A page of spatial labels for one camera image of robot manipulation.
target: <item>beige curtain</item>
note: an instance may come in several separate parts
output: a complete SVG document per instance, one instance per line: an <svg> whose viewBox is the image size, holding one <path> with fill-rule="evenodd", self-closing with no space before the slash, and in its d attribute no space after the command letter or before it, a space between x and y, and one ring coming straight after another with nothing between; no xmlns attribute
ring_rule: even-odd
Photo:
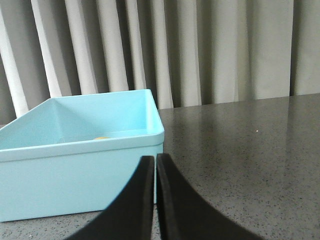
<svg viewBox="0 0 320 240"><path fill-rule="evenodd" d="M319 0L0 0L0 124L50 97L159 109L320 93Z"/></svg>

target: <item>gray speckled countertop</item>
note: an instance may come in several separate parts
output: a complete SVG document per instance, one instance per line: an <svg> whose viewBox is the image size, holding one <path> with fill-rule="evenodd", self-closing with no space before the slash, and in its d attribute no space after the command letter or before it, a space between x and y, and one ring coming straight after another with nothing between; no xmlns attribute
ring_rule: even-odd
<svg viewBox="0 0 320 240"><path fill-rule="evenodd" d="M320 94L159 112L164 151L212 206L266 240L320 239ZM3 222L0 236L60 240L97 214Z"/></svg>

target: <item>plastic bin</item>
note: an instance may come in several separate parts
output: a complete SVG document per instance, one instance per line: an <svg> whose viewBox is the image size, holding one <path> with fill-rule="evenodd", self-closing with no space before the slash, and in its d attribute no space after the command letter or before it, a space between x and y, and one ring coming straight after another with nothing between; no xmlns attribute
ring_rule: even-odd
<svg viewBox="0 0 320 240"><path fill-rule="evenodd" d="M0 222L102 210L163 142L148 89L48 99L0 129Z"/></svg>

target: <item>curtain fold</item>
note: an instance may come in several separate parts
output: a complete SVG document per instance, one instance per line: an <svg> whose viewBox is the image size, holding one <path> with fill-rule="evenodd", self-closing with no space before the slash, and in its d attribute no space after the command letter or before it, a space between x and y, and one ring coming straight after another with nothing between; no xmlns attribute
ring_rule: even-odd
<svg viewBox="0 0 320 240"><path fill-rule="evenodd" d="M79 94L148 88L164 109L320 93L319 12L318 0L2 0L0 124Z"/></svg>

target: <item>table surface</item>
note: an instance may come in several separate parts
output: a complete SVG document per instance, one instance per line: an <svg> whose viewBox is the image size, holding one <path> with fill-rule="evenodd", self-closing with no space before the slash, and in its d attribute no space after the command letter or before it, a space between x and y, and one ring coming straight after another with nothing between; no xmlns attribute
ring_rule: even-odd
<svg viewBox="0 0 320 240"><path fill-rule="evenodd" d="M320 239L320 94L159 113L164 151L213 207L266 240ZM0 239L60 240L98 213L3 222Z"/></svg>

